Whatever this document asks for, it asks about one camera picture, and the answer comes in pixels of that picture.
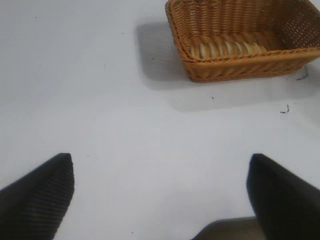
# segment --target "white table surface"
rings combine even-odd
[[[320,188],[320,61],[299,81],[193,83],[164,5],[0,2],[0,187],[71,153],[57,240],[188,240],[252,216],[253,153]]]

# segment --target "dark speck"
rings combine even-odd
[[[309,76],[308,68],[307,68],[306,65],[304,65],[304,71],[305,71],[305,75],[304,75],[303,77],[301,77],[301,78],[298,78],[297,81],[300,81],[300,80],[302,80],[302,79],[305,79],[305,78],[307,78],[307,77]]]
[[[290,108],[289,108],[289,105],[287,104],[286,105],[286,111],[281,111],[280,113],[281,114],[287,114],[288,112],[290,112]]]

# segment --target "brown wicker basket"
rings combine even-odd
[[[194,82],[284,75],[320,57],[309,0],[169,0],[165,11]]]

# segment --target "woven basket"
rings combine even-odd
[[[284,75],[320,57],[309,0],[169,0],[165,11],[194,82]]]

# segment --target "basket rim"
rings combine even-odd
[[[279,56],[289,56],[289,55],[296,55],[299,54],[301,58],[304,57],[313,57],[313,56],[319,56],[320,55],[320,47],[304,47],[304,48],[294,48],[294,49],[284,49],[284,50],[271,50],[264,53],[255,53],[255,54],[246,54],[246,55],[237,55],[237,56],[213,56],[206,59],[202,59],[199,57],[194,57],[190,54],[189,51],[187,51],[187,47],[181,40],[180,35],[178,34],[178,28],[176,26],[176,23],[174,21],[174,16],[172,13],[172,5],[175,3],[188,3],[188,2],[195,2],[203,0],[168,0],[165,4],[165,12],[169,21],[169,24],[171,26],[171,32],[172,36],[174,38],[174,43],[176,44],[176,47],[180,48],[183,52],[179,51],[181,58],[185,62],[189,63],[218,63],[218,62],[229,62],[229,61],[238,61],[238,60],[245,60],[245,59],[252,59],[254,58],[255,61],[258,58],[261,58],[261,60],[265,60],[266,57],[279,57]],[[307,4],[310,4],[313,8],[317,10],[320,16],[320,11],[313,5],[310,0],[304,0]]]

